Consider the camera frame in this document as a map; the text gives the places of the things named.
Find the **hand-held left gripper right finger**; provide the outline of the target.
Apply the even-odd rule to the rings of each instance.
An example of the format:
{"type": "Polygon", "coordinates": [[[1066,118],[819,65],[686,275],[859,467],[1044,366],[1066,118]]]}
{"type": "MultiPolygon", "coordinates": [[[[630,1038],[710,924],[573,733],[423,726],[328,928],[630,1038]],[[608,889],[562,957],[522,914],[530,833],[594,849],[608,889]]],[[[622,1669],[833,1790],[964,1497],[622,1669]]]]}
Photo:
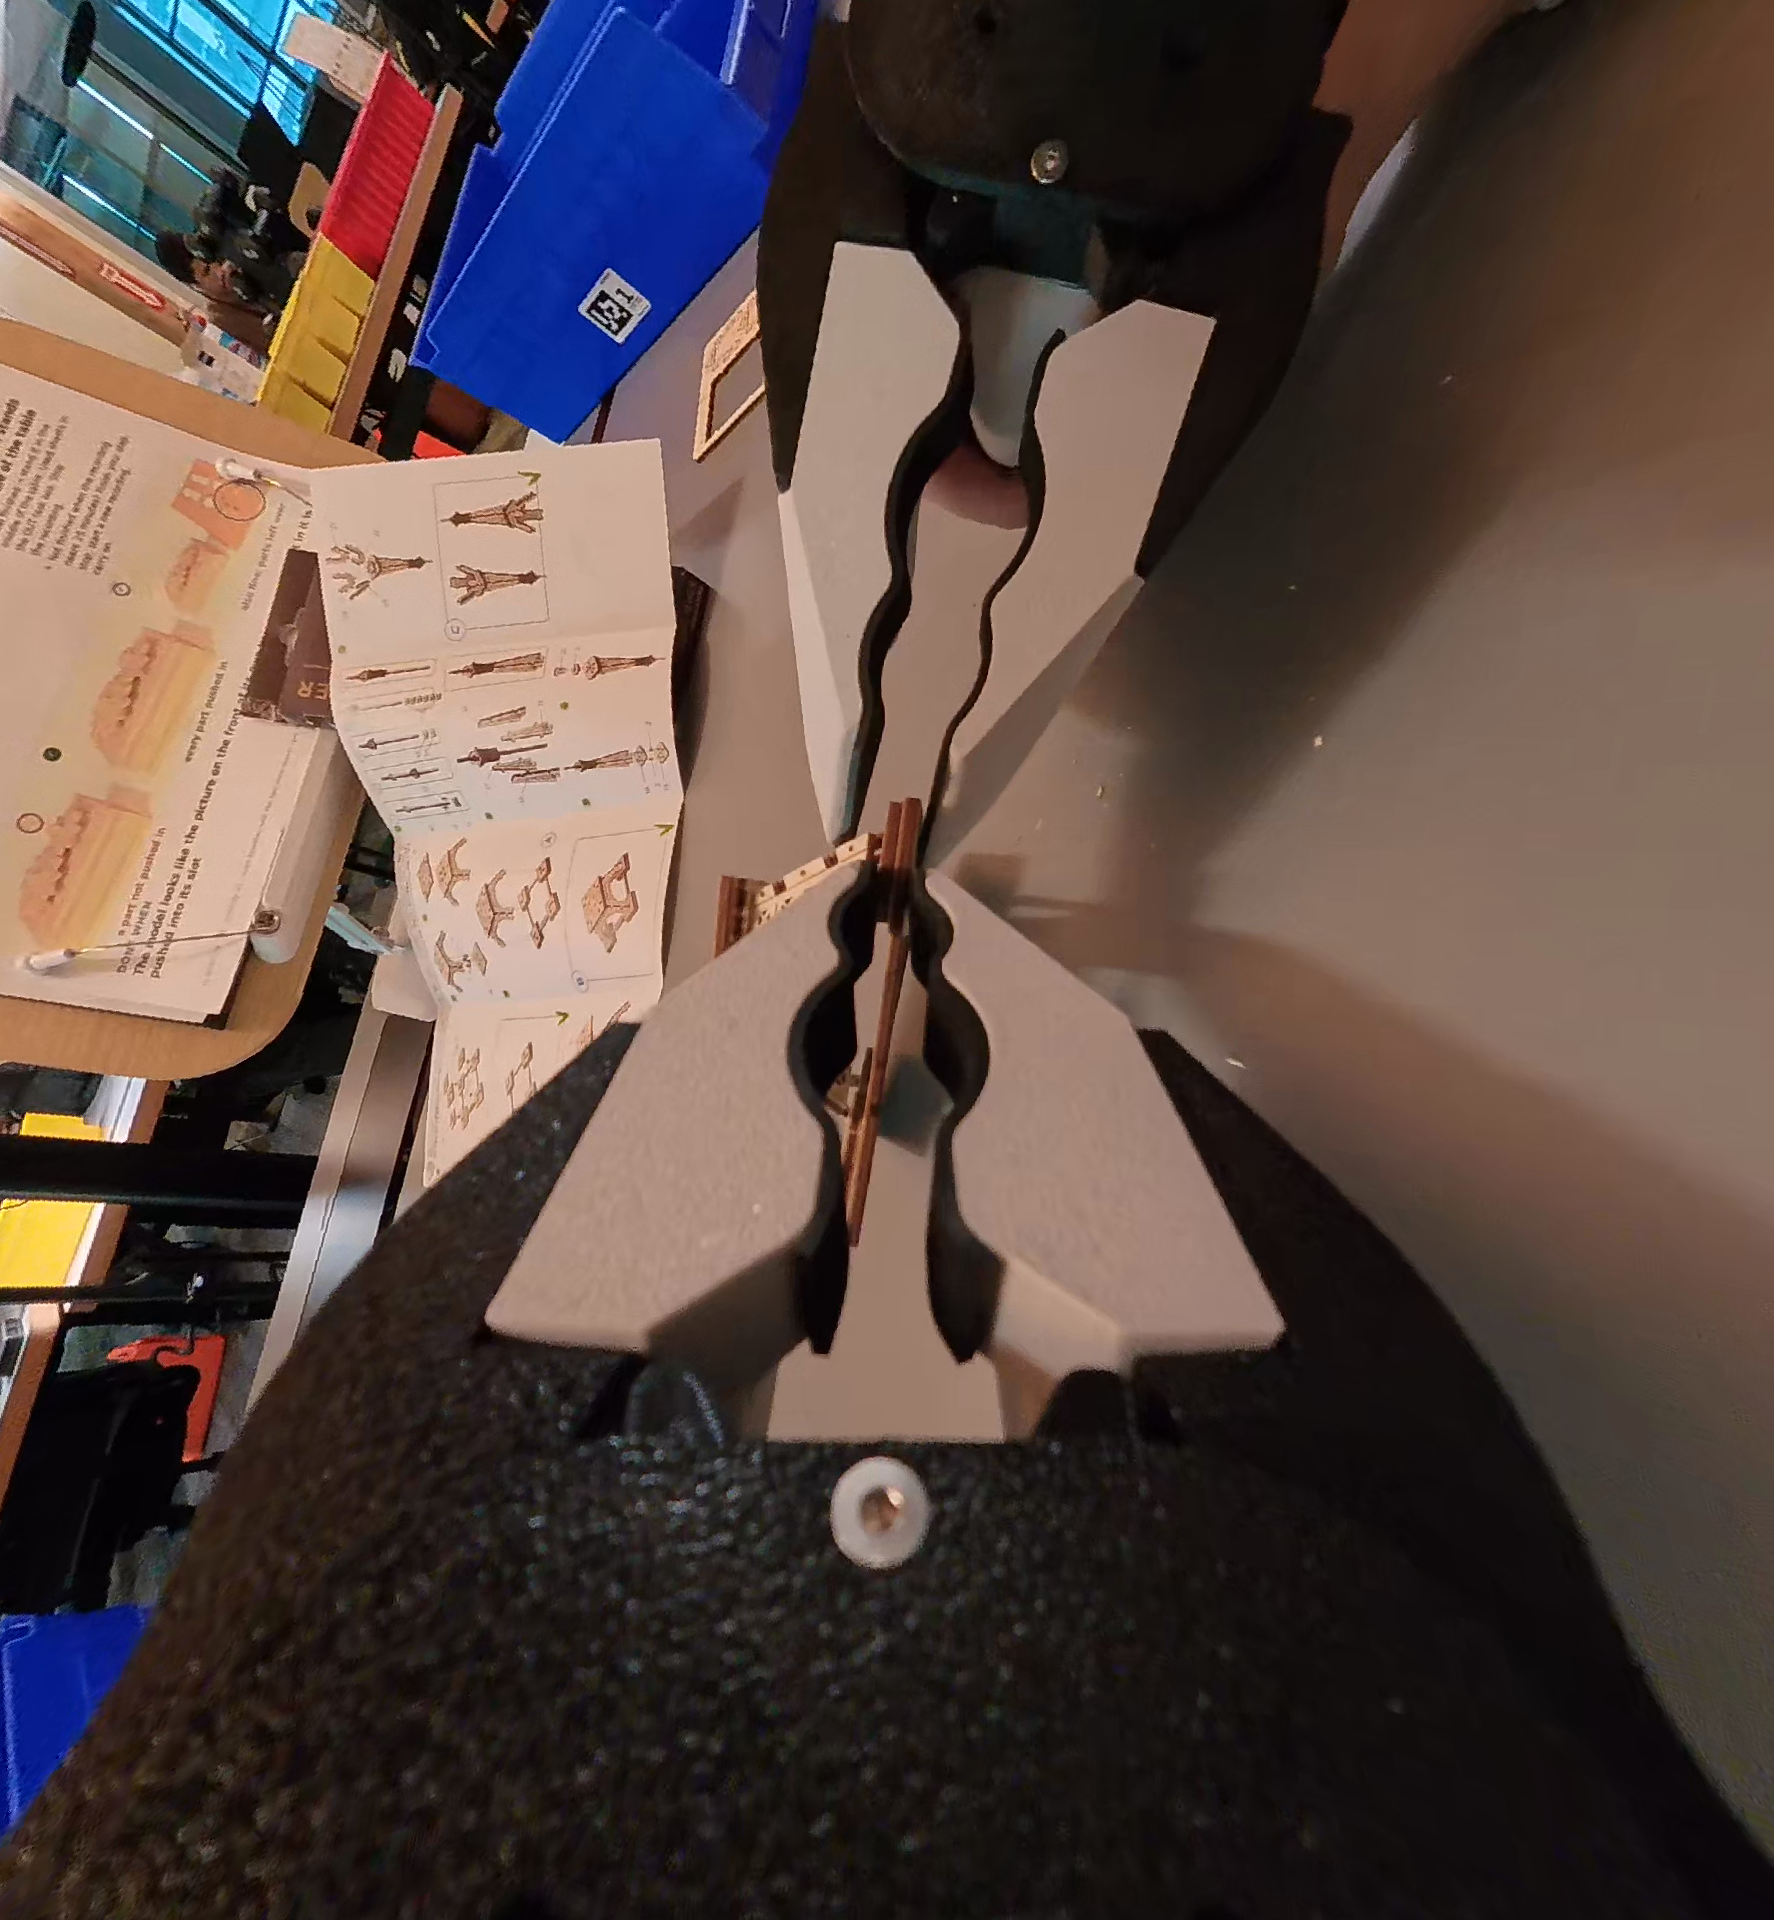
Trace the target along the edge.
{"type": "Polygon", "coordinates": [[[947,1097],[930,1304],[993,1368],[1002,1435],[1076,1375],[1273,1348],[1284,1314],[1130,1018],[948,878],[914,928],[947,1097]]]}

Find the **open instruction book on stand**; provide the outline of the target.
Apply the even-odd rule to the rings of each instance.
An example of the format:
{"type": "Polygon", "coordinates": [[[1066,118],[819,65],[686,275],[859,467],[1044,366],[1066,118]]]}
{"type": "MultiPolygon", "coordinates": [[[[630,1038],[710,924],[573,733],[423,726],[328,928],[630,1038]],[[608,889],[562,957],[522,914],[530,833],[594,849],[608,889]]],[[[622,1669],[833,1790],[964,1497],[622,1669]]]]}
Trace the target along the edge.
{"type": "MultiPolygon", "coordinates": [[[[381,460],[373,449],[179,385],[32,324],[0,319],[0,366],[170,426],[254,467],[315,473],[381,460]]],[[[243,961],[225,1021],[194,1024],[0,996],[0,1060],[168,1083],[234,1068],[276,1040],[298,1007],[366,809],[366,792],[335,737],[328,733],[310,752],[298,818],[276,857],[273,955],[243,961]]]]}

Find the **grey desk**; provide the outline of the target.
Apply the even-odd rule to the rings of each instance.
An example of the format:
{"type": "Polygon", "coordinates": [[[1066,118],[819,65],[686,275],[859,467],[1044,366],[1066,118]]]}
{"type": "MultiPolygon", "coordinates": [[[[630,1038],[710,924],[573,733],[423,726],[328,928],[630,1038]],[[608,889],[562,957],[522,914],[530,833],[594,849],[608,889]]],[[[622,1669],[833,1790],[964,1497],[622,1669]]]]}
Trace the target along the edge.
{"type": "Polygon", "coordinates": [[[1774,1852],[1774,4],[1523,13],[948,871],[1500,1377],[1774,1852]]]}

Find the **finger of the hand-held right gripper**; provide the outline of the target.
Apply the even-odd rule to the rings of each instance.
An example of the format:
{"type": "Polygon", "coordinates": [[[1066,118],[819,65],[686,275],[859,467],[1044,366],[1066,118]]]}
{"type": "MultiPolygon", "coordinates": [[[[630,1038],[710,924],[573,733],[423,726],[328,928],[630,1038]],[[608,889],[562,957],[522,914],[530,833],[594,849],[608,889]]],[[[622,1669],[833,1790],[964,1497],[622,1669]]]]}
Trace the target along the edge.
{"type": "Polygon", "coordinates": [[[944,737],[935,857],[1004,794],[1138,597],[1213,337],[1208,316],[1135,302],[1042,354],[1023,442],[1028,527],[984,606],[979,675],[944,737]]]}
{"type": "Polygon", "coordinates": [[[803,744],[831,843],[861,826],[919,497],[966,433],[964,319],[914,251],[840,241],[779,531],[803,744]]]}

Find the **row of yellow bins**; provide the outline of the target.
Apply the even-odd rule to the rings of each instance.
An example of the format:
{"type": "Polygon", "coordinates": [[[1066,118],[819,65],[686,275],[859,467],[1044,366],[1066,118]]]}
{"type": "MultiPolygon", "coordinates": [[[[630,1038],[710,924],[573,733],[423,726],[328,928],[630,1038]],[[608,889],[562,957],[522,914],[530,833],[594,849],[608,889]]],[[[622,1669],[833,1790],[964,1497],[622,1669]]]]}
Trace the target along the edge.
{"type": "Polygon", "coordinates": [[[276,327],[257,405],[330,431],[373,299],[373,276],[316,233],[276,327]]]}

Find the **blue storage crate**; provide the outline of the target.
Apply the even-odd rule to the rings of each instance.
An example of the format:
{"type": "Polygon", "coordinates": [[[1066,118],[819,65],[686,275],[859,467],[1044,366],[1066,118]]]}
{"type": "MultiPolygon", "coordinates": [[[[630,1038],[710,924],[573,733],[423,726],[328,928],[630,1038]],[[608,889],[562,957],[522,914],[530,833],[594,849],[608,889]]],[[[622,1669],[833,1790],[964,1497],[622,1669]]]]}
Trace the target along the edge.
{"type": "Polygon", "coordinates": [[[0,1841],[82,1741],[150,1616],[116,1605],[0,1621],[0,1841]]]}

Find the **dark brown card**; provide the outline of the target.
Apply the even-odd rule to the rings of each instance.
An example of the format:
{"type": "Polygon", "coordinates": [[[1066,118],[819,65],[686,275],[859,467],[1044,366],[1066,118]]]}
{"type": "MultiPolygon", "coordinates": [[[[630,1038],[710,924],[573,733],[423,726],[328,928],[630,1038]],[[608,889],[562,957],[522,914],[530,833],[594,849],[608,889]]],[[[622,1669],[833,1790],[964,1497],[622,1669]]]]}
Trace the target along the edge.
{"type": "Polygon", "coordinates": [[[292,549],[237,711],[330,731],[330,661],[319,559],[312,551],[292,549]]]}

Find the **printed instruction sheet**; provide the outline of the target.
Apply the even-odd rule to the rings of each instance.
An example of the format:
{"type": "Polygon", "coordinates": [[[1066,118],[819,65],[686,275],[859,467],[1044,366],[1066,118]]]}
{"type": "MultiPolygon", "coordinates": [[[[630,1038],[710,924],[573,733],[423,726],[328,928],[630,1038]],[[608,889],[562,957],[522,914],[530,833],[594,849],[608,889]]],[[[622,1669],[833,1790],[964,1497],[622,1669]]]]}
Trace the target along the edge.
{"type": "Polygon", "coordinates": [[[219,1024],[273,936],[25,953],[247,924],[326,729],[237,711],[310,503],[222,450],[0,366],[0,996],[219,1024]]]}

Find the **person's right hand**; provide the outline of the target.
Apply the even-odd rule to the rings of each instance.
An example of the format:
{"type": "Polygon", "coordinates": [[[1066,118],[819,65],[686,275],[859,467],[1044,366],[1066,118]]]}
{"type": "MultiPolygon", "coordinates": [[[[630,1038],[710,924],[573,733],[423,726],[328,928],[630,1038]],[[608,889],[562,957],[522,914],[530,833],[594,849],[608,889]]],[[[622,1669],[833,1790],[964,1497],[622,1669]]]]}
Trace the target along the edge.
{"type": "Polygon", "coordinates": [[[935,470],[927,494],[947,513],[995,531],[1028,525],[1028,488],[1017,468],[992,460],[970,437],[935,470]]]}

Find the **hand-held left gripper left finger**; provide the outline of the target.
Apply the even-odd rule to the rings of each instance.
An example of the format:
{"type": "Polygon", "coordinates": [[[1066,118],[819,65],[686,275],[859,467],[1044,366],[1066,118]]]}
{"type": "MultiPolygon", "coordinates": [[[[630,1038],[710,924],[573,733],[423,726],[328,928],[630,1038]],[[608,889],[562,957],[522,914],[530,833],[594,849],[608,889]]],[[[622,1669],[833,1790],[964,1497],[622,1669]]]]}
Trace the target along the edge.
{"type": "Polygon", "coordinates": [[[872,870],[833,870],[660,1000],[486,1311],[527,1343],[698,1375],[765,1433],[776,1370],[828,1351],[849,1276],[843,1143],[872,870]]]}

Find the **blue plastic bin with tag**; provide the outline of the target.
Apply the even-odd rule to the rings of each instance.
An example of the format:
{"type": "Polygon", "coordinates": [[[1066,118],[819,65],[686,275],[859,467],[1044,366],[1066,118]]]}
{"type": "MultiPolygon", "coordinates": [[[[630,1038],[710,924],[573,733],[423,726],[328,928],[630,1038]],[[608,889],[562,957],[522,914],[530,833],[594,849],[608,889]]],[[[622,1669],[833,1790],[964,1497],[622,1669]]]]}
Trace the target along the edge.
{"type": "Polygon", "coordinates": [[[674,106],[630,29],[598,46],[531,142],[475,148],[412,364],[562,442],[758,224],[753,121],[690,70],[674,106]]]}

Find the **wooden tower base model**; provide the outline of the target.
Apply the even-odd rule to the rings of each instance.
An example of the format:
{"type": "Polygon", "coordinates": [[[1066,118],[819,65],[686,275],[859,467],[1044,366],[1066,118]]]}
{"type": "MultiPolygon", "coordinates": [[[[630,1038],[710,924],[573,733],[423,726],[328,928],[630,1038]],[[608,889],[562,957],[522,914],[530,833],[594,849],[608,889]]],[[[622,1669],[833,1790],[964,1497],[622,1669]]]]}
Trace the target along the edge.
{"type": "Polygon", "coordinates": [[[843,1072],[833,1083],[833,1090],[825,1097],[828,1113],[844,1121],[843,1175],[850,1245],[856,1245],[865,1231],[880,1106],[909,955],[909,885],[921,825],[921,805],[901,799],[889,805],[883,833],[861,833],[776,880],[725,875],[718,888],[711,945],[716,957],[721,957],[761,924],[779,919],[780,913],[803,901],[809,888],[838,870],[872,870],[883,889],[877,922],[888,934],[889,951],[875,1021],[875,1043],[867,1048],[856,1066],[843,1072]]]}

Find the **row of red bins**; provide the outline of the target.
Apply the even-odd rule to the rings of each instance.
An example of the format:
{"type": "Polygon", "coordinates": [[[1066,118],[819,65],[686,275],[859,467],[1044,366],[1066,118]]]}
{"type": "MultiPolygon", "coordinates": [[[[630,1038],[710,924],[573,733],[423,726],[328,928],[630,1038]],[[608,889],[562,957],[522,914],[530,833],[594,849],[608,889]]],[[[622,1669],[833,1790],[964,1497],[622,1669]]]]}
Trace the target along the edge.
{"type": "Polygon", "coordinates": [[[385,55],[319,224],[319,237],[370,280],[381,278],[433,116],[433,102],[385,55]]]}

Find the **laser-cut wooden puzzle sheet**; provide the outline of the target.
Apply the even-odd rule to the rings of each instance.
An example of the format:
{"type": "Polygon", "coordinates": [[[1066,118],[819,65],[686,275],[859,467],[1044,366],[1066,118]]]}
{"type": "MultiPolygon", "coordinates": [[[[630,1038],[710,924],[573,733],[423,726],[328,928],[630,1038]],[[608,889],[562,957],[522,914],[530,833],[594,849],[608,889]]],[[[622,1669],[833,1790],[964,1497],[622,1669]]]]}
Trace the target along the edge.
{"type": "Polygon", "coordinates": [[[704,463],[731,433],[767,396],[765,375],[756,372],[753,385],[737,400],[721,402],[724,386],[736,377],[736,369],[756,354],[761,343],[758,294],[746,293],[740,305],[710,337],[700,370],[700,396],[693,422],[690,456],[704,463]]]}

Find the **black stand pole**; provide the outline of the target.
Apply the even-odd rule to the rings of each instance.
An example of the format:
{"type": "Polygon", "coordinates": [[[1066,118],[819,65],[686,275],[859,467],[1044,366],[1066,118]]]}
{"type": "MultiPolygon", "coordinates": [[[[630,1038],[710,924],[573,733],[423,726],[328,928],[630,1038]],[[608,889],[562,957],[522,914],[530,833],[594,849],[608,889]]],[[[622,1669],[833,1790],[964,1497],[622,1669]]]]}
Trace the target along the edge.
{"type": "Polygon", "coordinates": [[[296,1219],[315,1155],[0,1135],[0,1200],[296,1219]]]}

